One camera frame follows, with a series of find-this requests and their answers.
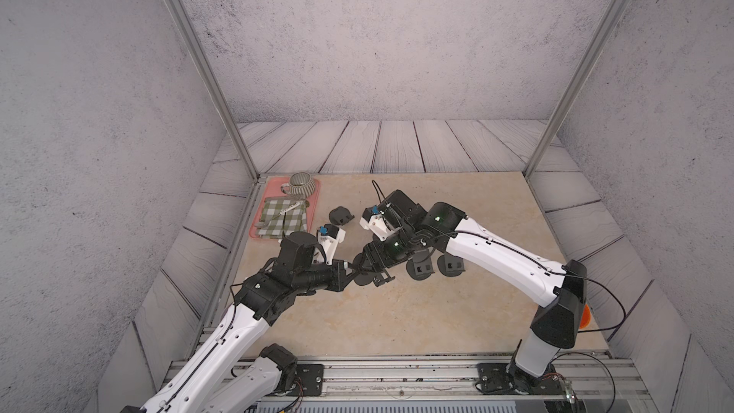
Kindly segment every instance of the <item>black joint motor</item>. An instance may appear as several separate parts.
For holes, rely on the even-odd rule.
[[[270,359],[280,370],[280,381],[273,392],[287,392],[291,389],[296,379],[296,367],[298,358],[281,345],[270,345],[260,351],[260,357]]]
[[[393,229],[414,226],[426,216],[426,210],[408,198],[402,190],[390,193],[377,206],[377,210]]]
[[[349,283],[344,262],[334,260],[331,265],[313,263],[317,238],[310,233],[293,232],[280,243],[278,257],[245,280],[234,303],[252,309],[255,319],[264,318],[272,325],[297,296],[313,295],[318,289],[341,291]]]
[[[538,307],[530,328],[538,338],[556,346],[571,349],[576,344],[578,327],[586,305],[586,267],[575,260],[565,266],[561,288],[555,288],[555,299],[545,308]]]
[[[456,230],[464,218],[466,213],[457,209],[450,204],[438,202],[431,206],[420,224],[416,227],[416,235],[422,235],[429,241],[431,247],[435,247],[437,251],[445,252],[449,239],[456,237],[452,233]]]
[[[553,366],[553,364],[548,364],[545,374],[552,372],[555,372],[555,367]],[[533,392],[534,389],[540,385],[540,382],[543,378],[542,376],[536,378],[530,373],[524,371],[522,368],[518,367],[518,365],[515,363],[515,355],[512,356],[512,360],[507,365],[507,375],[509,377],[509,383],[512,385],[512,389],[523,394],[529,394]]]

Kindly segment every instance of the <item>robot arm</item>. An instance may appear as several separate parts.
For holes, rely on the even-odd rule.
[[[347,274],[344,261],[333,259],[336,245],[343,240],[344,230],[336,226],[319,232],[318,240],[302,232],[283,240],[278,257],[245,280],[216,331],[141,411],[243,411],[264,395],[289,390],[297,359],[271,345],[245,373],[215,392],[239,357],[297,296],[313,295],[317,289],[339,292],[348,285],[354,274]]]
[[[245,280],[217,330],[141,411],[243,411],[264,395],[285,392],[293,383],[297,360],[277,345],[265,348],[247,372],[215,389],[297,296],[313,295],[318,289],[340,292],[352,280],[380,286],[394,279],[388,268],[402,262],[425,278],[432,273],[429,249],[444,252],[453,259],[449,262],[468,260],[482,266],[538,304],[528,334],[507,366],[509,389],[530,392],[545,374],[554,371],[550,362],[558,350],[574,346],[586,303],[582,264],[562,265],[541,258],[445,203],[436,203],[426,212],[400,190],[365,209],[360,225],[372,231],[374,241],[354,258],[351,269],[343,260],[334,259],[344,230],[326,225],[318,237],[291,233],[282,241],[278,257]],[[442,272],[455,276],[462,270]]]
[[[516,390],[527,392],[537,385],[553,370],[550,362],[559,349],[574,346],[586,306],[586,268],[581,263],[563,265],[526,251],[446,203],[436,203],[426,212],[400,190],[365,209],[360,225],[375,235],[354,259],[362,272],[355,280],[359,285],[371,281],[381,286],[391,281],[394,278],[387,268],[402,262],[407,262],[414,279],[425,279],[433,271],[427,249],[435,248],[454,262],[468,260],[496,274],[538,304],[530,329],[507,368]],[[461,271],[463,267],[455,273],[442,270],[447,276]]]

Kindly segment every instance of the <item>mug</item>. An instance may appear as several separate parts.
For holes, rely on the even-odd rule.
[[[316,188],[317,184],[313,181],[311,174],[297,172],[291,176],[288,183],[280,186],[280,191],[296,199],[306,199],[316,191]]]

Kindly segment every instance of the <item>concrete wall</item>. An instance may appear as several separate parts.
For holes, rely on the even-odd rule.
[[[183,0],[235,119],[545,119],[609,0]]]
[[[732,0],[633,0],[560,133],[734,386]]]
[[[0,0],[0,410],[84,408],[223,135],[163,0]]]

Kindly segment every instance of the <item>plaid napkin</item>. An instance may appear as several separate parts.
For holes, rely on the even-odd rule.
[[[290,205],[297,202],[293,198],[266,198],[263,206],[263,213],[260,215],[260,221],[279,214],[281,210],[287,209]],[[270,221],[267,226],[258,230],[258,236],[268,238],[280,238],[283,235],[283,218],[285,218],[286,236],[292,232],[301,232],[307,230],[306,221],[306,205],[301,201],[301,205],[294,207],[282,216],[276,217]]]

